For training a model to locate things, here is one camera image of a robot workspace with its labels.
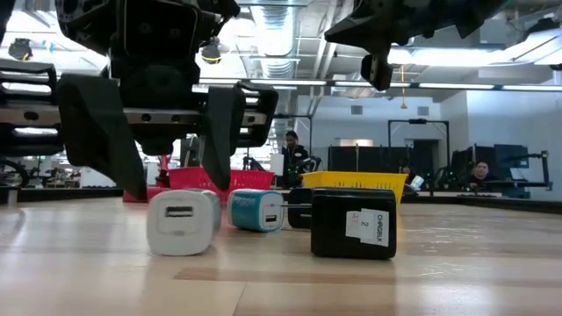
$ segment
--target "workstation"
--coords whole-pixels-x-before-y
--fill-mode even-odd
[[[561,13],[0,1],[0,315],[561,314]]]

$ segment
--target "metal frame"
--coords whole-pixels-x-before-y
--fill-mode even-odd
[[[391,130],[393,123],[408,123],[409,125],[427,125],[428,123],[432,124],[439,132],[445,135],[447,140],[447,169],[450,167],[450,133],[449,133],[449,121],[448,120],[427,120],[423,118],[419,119],[389,119],[388,120],[388,161],[389,163],[393,160],[393,153],[392,153],[392,143],[393,143],[393,134],[398,130],[395,129],[394,131]],[[436,124],[443,124],[445,125],[445,131],[441,128],[437,127]]]

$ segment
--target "wooden floor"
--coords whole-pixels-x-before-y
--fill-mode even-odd
[[[390,262],[310,254],[308,232],[223,227],[207,253],[148,253],[145,205],[0,208],[0,315],[562,315],[562,217],[403,205]]]

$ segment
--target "person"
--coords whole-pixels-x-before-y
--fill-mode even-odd
[[[479,162],[474,166],[472,170],[472,175],[468,179],[468,183],[471,189],[476,189],[483,186],[486,181],[497,181],[498,178],[489,174],[490,170],[488,164],[485,162]]]
[[[407,174],[406,184],[410,184],[415,178],[415,173],[409,165],[402,166],[400,168],[400,173]]]
[[[299,162],[308,158],[306,149],[299,145],[299,136],[294,131],[285,134],[286,147],[281,154],[284,156],[283,184],[285,188],[299,187],[302,184],[302,173],[304,170]]]

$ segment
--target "ceiling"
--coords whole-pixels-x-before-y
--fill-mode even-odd
[[[197,58],[202,77],[280,78],[288,75],[291,78],[302,79],[336,77],[339,80],[360,80],[357,73],[365,51],[329,44],[322,37],[326,29],[351,12],[353,1],[251,0],[251,3],[260,4],[265,1],[275,5],[250,7],[244,5],[250,3],[250,0],[238,1],[242,7],[241,15],[229,21],[220,34],[220,63],[208,65],[200,56]],[[283,6],[288,3],[296,6]],[[543,83],[551,78],[551,70],[547,65],[538,66],[533,61],[517,61],[503,52],[507,52],[510,47],[516,47],[516,44],[523,40],[525,30],[540,18],[559,14],[559,8],[559,0],[517,0],[496,17],[488,20],[467,39],[460,39],[454,28],[436,32],[433,39],[413,38],[406,47],[393,49],[391,61],[406,63],[396,66],[393,81]],[[61,35],[54,12],[54,0],[18,0],[17,10],[8,23],[8,32],[0,48],[0,58],[10,58],[8,47],[16,38],[32,40],[32,60],[52,62],[59,73],[97,75],[106,63],[104,56],[91,52]],[[562,59],[562,50],[556,54],[560,54]],[[435,58],[447,66],[435,66]],[[479,62],[488,58],[494,58],[493,62],[486,66],[479,65]],[[281,92],[283,96],[278,111],[306,114],[308,103],[299,104],[297,95],[309,96],[310,92],[306,87]],[[329,102],[319,102],[320,107],[326,107],[319,113],[325,113],[330,111],[327,104],[334,104],[338,99],[349,109],[350,98],[379,97],[392,100],[396,97],[400,99],[403,92],[407,97],[430,97],[432,99],[429,102],[432,104],[439,103],[454,93],[442,90],[395,89],[376,94],[372,89],[346,88],[323,91],[317,89],[313,94],[318,97],[332,96]],[[292,124],[291,120],[277,120],[270,142],[277,142],[277,146],[282,143],[285,130],[291,128]]]

